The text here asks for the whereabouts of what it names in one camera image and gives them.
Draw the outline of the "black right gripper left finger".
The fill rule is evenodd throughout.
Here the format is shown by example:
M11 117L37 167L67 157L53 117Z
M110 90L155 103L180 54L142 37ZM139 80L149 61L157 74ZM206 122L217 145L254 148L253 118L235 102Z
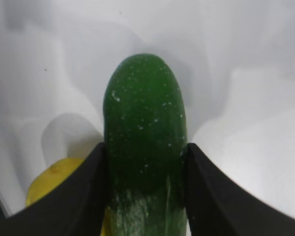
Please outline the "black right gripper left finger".
M105 144L45 197L6 219L0 236L98 236L107 202Z

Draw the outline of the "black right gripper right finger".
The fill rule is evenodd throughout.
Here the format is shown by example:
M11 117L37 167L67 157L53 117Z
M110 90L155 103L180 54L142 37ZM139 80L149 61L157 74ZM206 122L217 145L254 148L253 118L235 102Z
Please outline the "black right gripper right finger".
M249 194L188 144L185 204L193 236L295 236L295 219Z

